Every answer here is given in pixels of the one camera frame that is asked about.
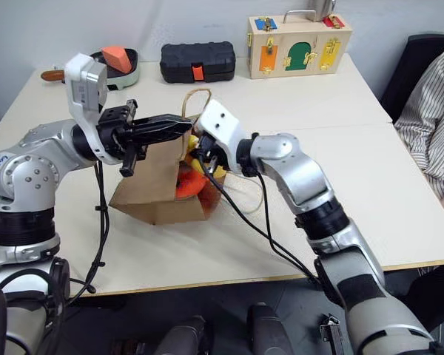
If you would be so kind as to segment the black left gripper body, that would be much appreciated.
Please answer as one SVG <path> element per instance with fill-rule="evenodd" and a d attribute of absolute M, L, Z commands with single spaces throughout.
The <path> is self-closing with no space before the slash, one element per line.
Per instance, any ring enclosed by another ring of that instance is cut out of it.
<path fill-rule="evenodd" d="M 129 99 L 125 105 L 105 109 L 97 125 L 105 152 L 121 163 L 124 178 L 132 177 L 136 162 L 147 155 L 148 143 L 139 136 L 134 122 L 137 108 L 137 101 Z"/>

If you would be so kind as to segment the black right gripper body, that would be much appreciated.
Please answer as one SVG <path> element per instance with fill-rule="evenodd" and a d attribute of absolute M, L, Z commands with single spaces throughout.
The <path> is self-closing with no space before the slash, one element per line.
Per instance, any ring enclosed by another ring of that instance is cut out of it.
<path fill-rule="evenodd" d="M 225 151 L 208 133 L 203 133 L 199 137 L 198 144 L 194 149 L 194 158 L 212 175 L 219 167 L 226 168 Z"/>

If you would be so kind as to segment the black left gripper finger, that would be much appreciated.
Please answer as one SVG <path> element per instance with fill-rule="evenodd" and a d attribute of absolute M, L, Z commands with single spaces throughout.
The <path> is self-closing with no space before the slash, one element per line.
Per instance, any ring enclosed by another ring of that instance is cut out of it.
<path fill-rule="evenodd" d="M 133 121 L 136 129 L 191 129 L 192 122 L 179 115 L 163 114 Z"/>
<path fill-rule="evenodd" d="M 153 130 L 135 130 L 132 133 L 132 140 L 139 144 L 156 144 L 167 141 L 174 141 L 182 137 L 189 129 L 164 128 Z"/>

